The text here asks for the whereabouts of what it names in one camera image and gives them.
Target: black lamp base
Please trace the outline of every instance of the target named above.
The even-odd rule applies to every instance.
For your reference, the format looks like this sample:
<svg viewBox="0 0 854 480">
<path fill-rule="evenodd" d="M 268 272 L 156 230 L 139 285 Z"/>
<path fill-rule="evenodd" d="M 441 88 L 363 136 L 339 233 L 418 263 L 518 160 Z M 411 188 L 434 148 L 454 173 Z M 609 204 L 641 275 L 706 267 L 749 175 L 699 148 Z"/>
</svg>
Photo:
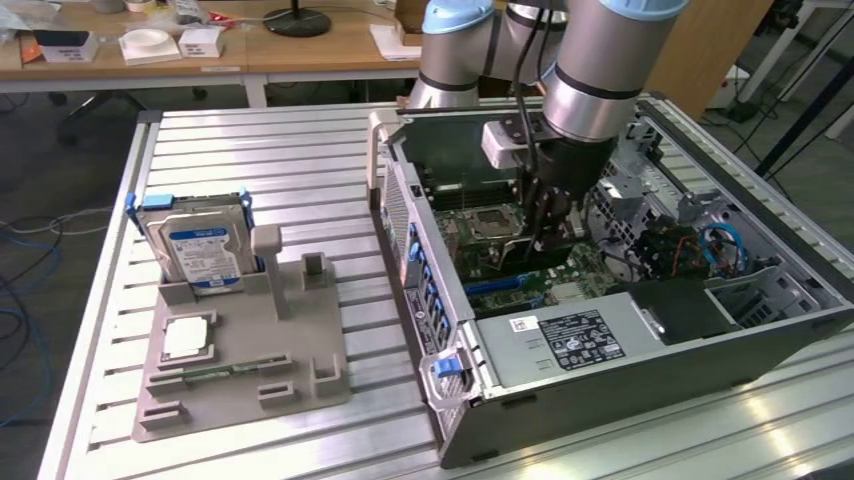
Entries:
<svg viewBox="0 0 854 480">
<path fill-rule="evenodd" d="M 315 37 L 324 34 L 332 28 L 332 20 L 315 10 L 299 9 L 299 18 L 292 9 L 274 10 L 264 18 L 264 27 L 272 33 L 286 37 Z"/>
</svg>

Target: white cable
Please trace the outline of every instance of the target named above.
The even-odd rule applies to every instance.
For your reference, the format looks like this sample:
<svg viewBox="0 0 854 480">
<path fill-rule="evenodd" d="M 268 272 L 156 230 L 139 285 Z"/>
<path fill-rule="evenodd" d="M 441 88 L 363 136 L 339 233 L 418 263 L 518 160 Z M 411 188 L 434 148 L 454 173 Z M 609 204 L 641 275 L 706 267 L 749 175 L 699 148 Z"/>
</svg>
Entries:
<svg viewBox="0 0 854 480">
<path fill-rule="evenodd" d="M 48 230 L 59 235 L 60 232 L 56 229 L 56 227 L 59 227 L 60 224 L 64 224 L 66 222 L 68 222 L 75 217 L 82 217 L 84 215 L 94 215 L 96 213 L 103 213 L 103 212 L 112 212 L 112 207 L 87 208 L 86 210 L 80 210 L 79 212 L 70 213 L 68 215 L 63 215 L 62 217 L 58 217 L 56 220 L 52 220 L 51 223 L 48 223 L 47 226 L 44 226 L 42 228 L 32 228 L 32 229 L 28 229 L 28 230 L 22 230 L 22 229 L 18 229 L 18 228 L 12 227 L 10 225 L 10 223 L 4 222 L 3 220 L 0 220 L 0 226 L 8 228 L 11 232 L 18 233 L 19 235 L 30 235 L 31 233 L 47 232 Z M 95 232 L 100 232 L 102 230 L 107 230 L 107 227 L 108 227 L 108 225 L 104 225 L 102 227 L 92 228 L 92 229 L 88 229 L 88 230 L 76 230 L 76 231 L 71 231 L 71 232 L 67 232 L 67 231 L 63 230 L 63 235 L 72 235 L 72 236 L 74 235 L 87 235 L 90 233 L 95 233 Z"/>
</svg>

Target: hard disk label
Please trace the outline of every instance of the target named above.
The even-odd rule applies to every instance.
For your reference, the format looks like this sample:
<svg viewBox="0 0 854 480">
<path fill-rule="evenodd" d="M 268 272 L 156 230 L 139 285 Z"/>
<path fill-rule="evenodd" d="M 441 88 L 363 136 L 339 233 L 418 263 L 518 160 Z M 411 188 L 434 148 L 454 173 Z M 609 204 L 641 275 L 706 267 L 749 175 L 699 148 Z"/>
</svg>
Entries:
<svg viewBox="0 0 854 480">
<path fill-rule="evenodd" d="M 226 228 L 206 228 L 170 233 L 187 281 L 196 287 L 215 288 L 240 280 L 240 268 L 228 245 Z"/>
</svg>

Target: warning label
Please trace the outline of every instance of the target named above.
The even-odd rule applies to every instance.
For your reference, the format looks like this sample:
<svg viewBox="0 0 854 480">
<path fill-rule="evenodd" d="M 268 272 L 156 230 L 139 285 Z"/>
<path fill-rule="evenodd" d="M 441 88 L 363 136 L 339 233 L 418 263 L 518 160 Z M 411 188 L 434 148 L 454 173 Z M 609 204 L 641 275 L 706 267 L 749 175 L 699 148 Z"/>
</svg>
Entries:
<svg viewBox="0 0 854 480">
<path fill-rule="evenodd" d="M 543 320 L 539 328 L 565 370 L 626 356 L 598 310 Z"/>
</svg>

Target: floor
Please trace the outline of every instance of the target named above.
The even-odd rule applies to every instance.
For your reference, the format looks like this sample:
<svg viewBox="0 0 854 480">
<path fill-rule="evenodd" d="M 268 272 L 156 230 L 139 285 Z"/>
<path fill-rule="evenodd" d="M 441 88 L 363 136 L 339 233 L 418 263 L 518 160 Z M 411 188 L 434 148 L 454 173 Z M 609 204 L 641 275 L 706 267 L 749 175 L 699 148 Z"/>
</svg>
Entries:
<svg viewBox="0 0 854 480">
<path fill-rule="evenodd" d="M 747 69 L 757 67 L 772 42 L 773 38 L 755 39 L 751 42 L 741 59 Z M 804 47 L 793 45 L 772 73 L 772 80 L 777 79 L 786 65 L 801 57 L 804 51 Z M 789 103 L 777 107 L 778 118 L 768 120 L 750 141 L 758 155 L 765 155 L 772 149 L 782 132 L 838 68 L 833 61 L 822 61 L 798 95 Z M 371 100 L 394 99 L 401 88 L 401 83 L 394 81 L 373 83 Z M 159 110 L 247 106 L 239 87 L 211 87 L 208 97 L 202 101 L 194 99 L 187 88 L 134 93 L 150 108 Z M 349 101 L 350 84 L 280 85 L 271 87 L 268 94 L 274 105 L 345 103 Z M 134 133 L 135 113 L 122 103 L 108 104 L 78 125 L 78 146 L 63 147 L 55 142 L 54 127 L 86 96 L 80 93 L 68 94 L 68 105 L 58 107 L 51 104 L 44 94 L 32 94 L 28 97 L 12 95 L 12 101 L 20 103 L 27 100 L 27 103 L 12 113 L 0 113 L 0 145 L 6 157 L 4 174 L 0 177 L 0 219 L 7 222 L 31 215 L 58 216 L 86 208 L 108 206 L 115 202 L 116 186 Z M 768 101 L 772 98 L 773 93 L 766 95 Z M 848 108 L 853 99 L 854 86 L 849 86 L 801 141 L 806 140 L 817 129 L 824 128 Z M 4 99 L 0 97 L 0 112 L 6 108 Z M 709 113 L 703 121 L 719 124 L 726 120 L 718 114 Z M 733 128 L 745 135 L 755 121 L 757 119 L 741 125 L 733 124 Z M 741 140 L 730 128 L 707 128 L 730 148 L 739 145 Z M 854 147 L 854 130 L 846 132 L 845 142 Z M 757 162 L 746 148 L 739 151 L 739 156 L 751 164 Z M 842 192 L 849 191 L 848 187 L 854 181 L 854 169 L 849 165 L 852 158 L 852 150 L 844 143 L 820 137 L 812 148 L 778 176 L 794 202 L 849 248 L 854 247 L 854 224 L 850 222 L 849 213 L 854 201 Z M 88 229 L 104 222 L 103 214 L 80 217 L 67 224 L 67 229 Z M 44 221 L 31 221 L 15 226 L 26 229 L 42 225 Z M 51 243 L 54 235 L 40 233 L 27 236 L 26 240 Z M 56 272 L 38 288 L 23 295 L 31 316 L 38 320 L 44 332 L 55 382 L 47 401 L 38 404 L 23 416 L 23 421 L 0 428 L 0 477 L 7 480 L 31 479 L 38 472 L 102 242 L 103 232 L 64 236 L 62 263 Z M 0 275 L 10 278 L 43 254 L 44 248 L 26 248 L 0 238 Z M 27 283 L 35 279 L 43 271 L 36 269 L 22 282 Z M 0 309 L 14 307 L 11 299 L 0 297 Z M 0 336 L 10 331 L 10 320 L 11 317 L 0 315 Z M 6 362 L 19 342 L 18 336 L 0 340 L 0 362 Z M 44 378 L 43 364 L 42 354 L 31 342 L 22 357 L 8 368 L 0 369 L 0 422 L 6 420 L 7 415 L 27 405 L 40 391 Z"/>
</svg>

